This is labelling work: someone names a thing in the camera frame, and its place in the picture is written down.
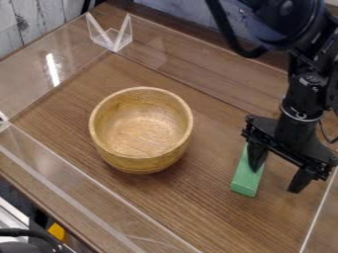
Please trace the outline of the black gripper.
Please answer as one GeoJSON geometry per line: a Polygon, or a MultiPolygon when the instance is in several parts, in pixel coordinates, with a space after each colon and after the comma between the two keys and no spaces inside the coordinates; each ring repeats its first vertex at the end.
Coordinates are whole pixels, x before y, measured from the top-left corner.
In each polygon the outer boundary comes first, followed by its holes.
{"type": "Polygon", "coordinates": [[[277,119],[245,116],[241,135],[247,140],[248,164],[253,172],[261,168],[268,152],[297,166],[287,190],[297,194],[312,180],[325,181],[338,156],[320,142],[317,120],[300,121],[285,114],[277,119]]]}

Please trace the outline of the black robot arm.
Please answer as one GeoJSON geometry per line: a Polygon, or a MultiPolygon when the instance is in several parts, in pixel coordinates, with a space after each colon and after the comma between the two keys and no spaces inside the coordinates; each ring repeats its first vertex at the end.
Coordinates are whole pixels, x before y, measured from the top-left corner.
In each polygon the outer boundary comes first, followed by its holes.
{"type": "Polygon", "coordinates": [[[325,180],[338,156],[316,137],[327,111],[338,115],[338,17],[323,0],[257,0],[251,7],[257,40],[288,54],[287,91],[275,119],[245,116],[248,164],[256,171],[273,153],[297,170],[287,190],[325,180]]]}

